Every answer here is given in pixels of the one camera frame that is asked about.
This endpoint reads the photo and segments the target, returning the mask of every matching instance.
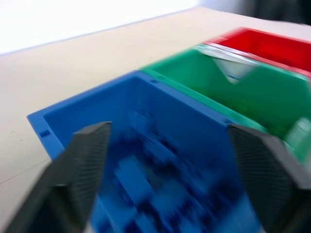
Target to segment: blue object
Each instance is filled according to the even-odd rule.
[[[215,233],[262,233],[261,224],[247,197],[243,195],[233,206],[230,214],[219,224]]]
[[[138,214],[135,207],[124,205],[115,193],[102,199],[110,227],[116,232],[123,232]]]
[[[151,207],[157,215],[168,221],[179,214],[189,199],[190,195],[185,187],[175,180],[170,180],[152,198]]]
[[[190,221],[183,222],[179,227],[180,233],[202,233],[200,226],[197,226]]]
[[[159,186],[151,185],[155,192],[153,198],[169,190],[166,188],[168,181],[175,183],[173,185],[181,192],[176,194],[178,198],[167,198],[167,206],[161,206],[165,201],[160,199],[156,201],[152,196],[140,204],[144,210],[153,203],[155,210],[160,214],[156,223],[151,221],[156,229],[165,224],[167,229],[178,229],[188,218],[184,210],[191,206],[197,215],[204,212],[202,208],[209,211],[209,206],[203,205],[201,201],[198,201],[201,208],[191,205],[191,199],[197,197],[191,196],[185,183],[181,182],[181,177],[189,167],[197,171],[212,168],[223,171],[221,180],[225,183],[225,188],[210,191],[213,195],[230,197],[228,198],[230,203],[220,216],[213,216],[216,227],[228,224],[233,229],[232,232],[248,233],[248,225],[259,226],[258,220],[252,218],[245,223],[243,231],[235,221],[227,217],[233,215],[235,219],[243,221],[245,214],[252,213],[248,200],[242,200],[239,206],[249,211],[237,211],[235,207],[239,198],[244,195],[244,190],[235,168],[233,150],[227,136],[227,124],[232,121],[140,71],[131,72],[42,109],[29,115],[28,120],[52,160],[68,145],[74,132],[101,121],[112,122],[103,184],[96,197],[91,216],[92,226],[97,233],[107,233],[111,229],[125,232],[135,223],[136,217],[142,214],[137,204],[140,204],[140,197],[144,195],[135,197],[132,185],[128,184],[134,181],[127,179],[125,173],[121,172],[123,174],[119,178],[123,180],[126,187],[124,189],[130,187],[132,191],[130,196],[135,200],[132,207],[122,200],[117,192],[118,187],[112,182],[118,169],[131,170],[128,168],[128,162],[123,160],[130,156],[135,156],[141,163],[141,167],[137,166],[140,169],[140,174],[137,175],[139,179],[141,174],[146,177],[146,173],[149,172],[155,176],[153,180]],[[161,158],[159,161],[162,161],[162,166],[150,163],[151,158],[145,154],[146,143],[150,141],[156,147],[149,152],[154,158]],[[178,168],[182,164],[179,160],[189,160],[190,163],[185,163],[183,165],[185,168],[181,169]],[[211,176],[211,181],[218,180]]]
[[[115,171],[115,176],[128,196],[130,205],[141,204],[153,194],[153,189],[134,160],[122,161],[119,164],[121,167]]]
[[[201,171],[199,174],[192,174],[191,170],[188,169],[183,174],[182,179],[187,185],[188,189],[198,199],[204,199],[212,193],[215,186],[221,181],[222,175],[220,171]]]
[[[157,233],[154,223],[145,214],[139,215],[135,219],[135,224],[140,233]]]

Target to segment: blue block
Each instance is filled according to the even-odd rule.
[[[118,161],[118,165],[121,168],[127,167],[129,163],[135,164],[143,173],[144,177],[148,177],[148,173],[143,167],[143,165],[140,163],[140,161],[135,157],[134,155],[125,157],[124,159],[121,159]]]
[[[115,193],[103,197],[102,203],[110,226],[115,232],[124,232],[137,215],[136,208],[126,206]]]
[[[165,233],[174,233],[174,230],[167,219],[160,219],[161,221],[161,230]]]
[[[144,146],[159,166],[174,163],[177,159],[173,152],[155,139],[148,138]]]
[[[190,221],[184,221],[179,227],[180,233],[202,233],[200,226],[191,223]]]
[[[132,159],[123,160],[115,176],[133,205],[139,205],[153,194],[138,164]]]
[[[191,207],[190,207],[190,213],[192,216],[196,216],[196,218],[200,218],[203,215],[205,215],[208,212],[207,209],[202,206],[200,202],[198,202],[196,199],[191,199]]]
[[[196,198],[206,199],[220,183],[222,179],[221,174],[220,171],[210,170],[202,171],[200,174],[191,174],[189,170],[186,170],[182,175],[182,179]]]
[[[151,200],[152,208],[165,220],[177,216],[190,196],[181,184],[175,180],[168,181]]]
[[[227,124],[233,123],[232,120],[141,71],[131,72],[42,109],[29,115],[28,120],[52,160],[69,144],[76,131],[101,121],[112,122],[104,179],[91,216],[91,222],[97,233],[103,233],[100,231],[101,224],[106,224],[105,206],[107,205],[107,209],[111,207],[109,201],[104,201],[104,197],[107,190],[113,187],[111,180],[114,170],[119,166],[118,161],[132,154],[137,157],[144,156],[146,138],[129,133],[131,130],[138,132],[137,134],[157,134],[158,136],[154,138],[150,135],[147,137],[152,140],[169,138],[182,147],[182,153],[174,158],[168,148],[153,143],[156,145],[155,150],[160,151],[154,153],[158,158],[162,156],[163,151],[165,153],[164,159],[159,159],[160,161],[175,165],[179,159],[189,158],[194,166],[207,168],[212,165],[224,171],[223,177],[231,184],[233,192],[243,194],[244,189],[236,172],[234,154],[227,136]],[[130,140],[124,139],[127,133]],[[172,200],[170,209],[179,209],[174,198],[166,198]],[[136,213],[135,208],[124,209],[124,206],[115,207],[120,210],[121,216],[128,215],[124,220],[119,222],[117,215],[109,215],[115,228],[122,229],[128,221],[132,221],[131,218]],[[162,207],[163,212],[166,212],[167,208]],[[230,211],[236,212],[233,207],[227,210],[227,214]],[[236,214],[237,219],[245,217],[244,212]],[[219,224],[225,225],[226,222],[222,221]]]
[[[258,220],[252,204],[247,195],[242,196],[233,206],[232,212],[223,219],[225,224],[216,227],[217,233],[263,233],[260,229],[261,223]]]
[[[135,219],[135,224],[140,233],[157,233],[154,223],[145,214],[139,215]]]

